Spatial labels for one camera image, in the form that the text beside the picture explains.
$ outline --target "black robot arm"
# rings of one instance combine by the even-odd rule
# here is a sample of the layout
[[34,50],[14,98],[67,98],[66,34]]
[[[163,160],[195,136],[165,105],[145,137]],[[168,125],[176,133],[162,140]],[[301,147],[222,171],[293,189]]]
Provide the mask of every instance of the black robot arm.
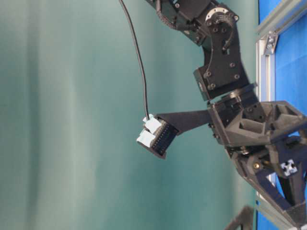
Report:
[[[194,75],[208,110],[152,115],[138,143],[165,158],[176,135],[209,123],[238,173],[293,226],[305,225],[307,118],[287,102],[259,102],[241,62],[239,16],[215,0],[146,1],[164,24],[202,47],[205,62]],[[283,195],[267,179],[272,173]]]

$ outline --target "blue panel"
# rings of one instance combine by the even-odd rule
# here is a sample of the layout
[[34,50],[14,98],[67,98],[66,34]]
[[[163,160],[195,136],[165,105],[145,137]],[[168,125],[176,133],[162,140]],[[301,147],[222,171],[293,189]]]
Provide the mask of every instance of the blue panel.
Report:
[[[260,0],[260,21],[280,0]],[[286,100],[307,115],[307,16],[304,16],[281,34],[276,49],[276,100]],[[258,230],[275,230],[271,223],[258,215]]]
[[282,0],[259,0],[260,23],[274,10]]
[[270,221],[268,221],[264,215],[261,213],[257,213],[258,215],[258,223],[257,223],[257,229],[258,230],[278,230],[278,228],[273,225]]

